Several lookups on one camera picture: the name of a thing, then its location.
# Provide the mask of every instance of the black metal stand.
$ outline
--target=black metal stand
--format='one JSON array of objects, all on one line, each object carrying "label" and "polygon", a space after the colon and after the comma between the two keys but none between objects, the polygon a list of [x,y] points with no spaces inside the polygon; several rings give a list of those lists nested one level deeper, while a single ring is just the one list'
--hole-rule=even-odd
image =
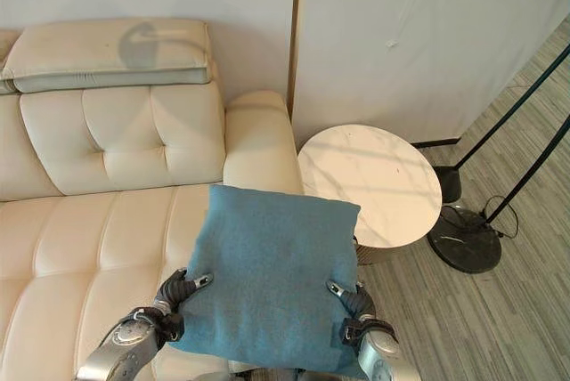
[{"label": "black metal stand", "polygon": [[[538,86],[570,53],[570,45],[555,59],[536,82],[505,116],[479,141],[475,147],[455,166],[436,166],[442,192],[448,187],[448,197],[460,197],[461,184],[459,168],[494,134],[501,125],[530,97]],[[444,206],[434,228],[427,234],[427,240],[434,251],[451,267],[462,272],[486,272],[497,266],[501,260],[501,242],[499,233],[490,223],[509,204],[525,184],[546,161],[570,129],[570,115],[552,137],[542,154],[536,159],[525,175],[518,181],[509,195],[499,204],[492,214],[476,213],[464,207]]]},{"label": "black metal stand", "polygon": [[512,116],[522,105],[530,98],[533,93],[540,87],[540,85],[546,80],[552,71],[554,71],[560,63],[570,53],[570,45],[568,45],[562,53],[549,65],[548,68],[541,74],[540,77],[528,88],[528,90],[523,94],[520,99],[515,103],[507,113],[502,116],[502,118],[497,122],[495,126],[487,132],[487,134],[481,138],[481,140],[475,144],[475,146],[463,157],[455,166],[434,166],[434,170],[437,174],[437,179],[439,179],[439,184],[442,188],[442,197],[444,203],[452,203],[453,201],[459,200],[461,197],[461,179],[460,179],[460,168],[465,164],[467,160],[473,156],[485,142],[489,140],[494,133],[499,130],[499,128],[505,124],[505,122]]}]

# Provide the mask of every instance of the black strap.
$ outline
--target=black strap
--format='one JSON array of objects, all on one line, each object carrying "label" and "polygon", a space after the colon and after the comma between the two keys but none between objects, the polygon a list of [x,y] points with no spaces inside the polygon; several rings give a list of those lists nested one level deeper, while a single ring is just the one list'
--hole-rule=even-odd
[{"label": "black strap", "polygon": [[398,342],[398,339],[395,337],[394,328],[387,321],[378,319],[368,319],[365,321],[345,319],[342,323],[342,329],[340,330],[342,344],[353,347],[354,352],[358,355],[362,339],[371,330],[386,332]]},{"label": "black strap", "polygon": [[179,341],[184,335],[184,319],[178,313],[171,312],[165,316],[161,310],[155,307],[136,307],[119,323],[128,320],[144,320],[153,326],[157,334],[159,350],[166,341]]}]

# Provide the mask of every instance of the cream leather sofa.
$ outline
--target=cream leather sofa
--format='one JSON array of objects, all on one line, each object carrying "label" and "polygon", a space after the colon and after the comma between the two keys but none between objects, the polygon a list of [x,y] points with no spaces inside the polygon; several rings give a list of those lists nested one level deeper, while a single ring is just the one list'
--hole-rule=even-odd
[{"label": "cream leather sofa", "polygon": [[[205,23],[17,35],[0,32],[0,380],[70,380],[118,318],[188,263],[209,183],[302,184],[281,97],[225,107]],[[226,378],[229,365],[167,345],[137,379]]]}]

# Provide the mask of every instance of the round side table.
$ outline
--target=round side table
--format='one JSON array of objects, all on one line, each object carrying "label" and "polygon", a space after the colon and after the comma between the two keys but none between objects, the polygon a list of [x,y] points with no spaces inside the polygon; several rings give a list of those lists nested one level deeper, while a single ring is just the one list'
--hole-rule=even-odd
[{"label": "round side table", "polygon": [[345,125],[313,136],[298,155],[305,194],[361,207],[354,235],[360,264],[421,239],[436,223],[442,192],[436,173],[402,138]]}]

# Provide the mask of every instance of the gray carpet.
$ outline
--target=gray carpet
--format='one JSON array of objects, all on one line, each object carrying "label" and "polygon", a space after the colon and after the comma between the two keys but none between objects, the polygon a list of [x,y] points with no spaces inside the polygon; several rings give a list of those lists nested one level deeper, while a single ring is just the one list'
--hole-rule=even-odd
[{"label": "gray carpet", "polygon": [[[453,146],[422,150],[453,164],[506,112],[570,41],[566,19],[488,110]],[[506,195],[570,112],[570,60],[462,168],[460,204],[480,210]],[[515,239],[502,239],[491,272],[469,275],[443,263],[426,239],[361,267],[379,316],[391,321],[424,381],[570,379],[570,135],[513,200]],[[504,211],[493,225],[511,232]],[[256,370],[255,381],[283,379]]]}]

